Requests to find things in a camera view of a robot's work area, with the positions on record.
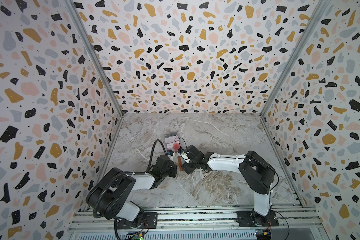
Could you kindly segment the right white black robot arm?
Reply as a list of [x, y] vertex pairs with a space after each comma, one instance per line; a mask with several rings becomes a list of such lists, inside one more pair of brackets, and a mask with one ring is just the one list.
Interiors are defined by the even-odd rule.
[[189, 146], [186, 149], [179, 148], [178, 152], [185, 160], [182, 168], [187, 174], [200, 169], [205, 172], [228, 171], [243, 176], [254, 191], [255, 202], [250, 212], [237, 212], [237, 223], [240, 227], [270, 228], [279, 225], [276, 212], [272, 211], [271, 193], [280, 178], [276, 170], [255, 151], [229, 156], [212, 152], [203, 154], [195, 146]]

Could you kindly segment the brown leather card holder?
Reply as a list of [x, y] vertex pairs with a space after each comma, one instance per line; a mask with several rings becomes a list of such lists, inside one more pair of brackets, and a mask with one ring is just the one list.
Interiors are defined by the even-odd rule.
[[184, 171], [184, 169], [183, 169], [183, 160], [182, 160], [181, 156], [177, 156], [177, 160], [178, 160], [179, 170]]

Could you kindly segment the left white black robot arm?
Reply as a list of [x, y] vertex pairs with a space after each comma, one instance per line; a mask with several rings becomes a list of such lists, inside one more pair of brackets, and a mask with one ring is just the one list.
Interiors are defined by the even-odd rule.
[[92, 188], [86, 203], [93, 208], [93, 217], [96, 219], [120, 219], [137, 228], [143, 222], [144, 210], [128, 201], [130, 193], [157, 188], [166, 177], [177, 176], [177, 167], [168, 156], [161, 155], [146, 172], [124, 172], [112, 168]]

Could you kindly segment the pink white VIP card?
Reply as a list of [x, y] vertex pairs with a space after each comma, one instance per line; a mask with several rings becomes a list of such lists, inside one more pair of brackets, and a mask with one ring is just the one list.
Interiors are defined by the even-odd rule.
[[165, 143], [166, 144], [177, 143], [178, 141], [179, 141], [179, 136], [178, 135], [167, 135], [165, 137]]

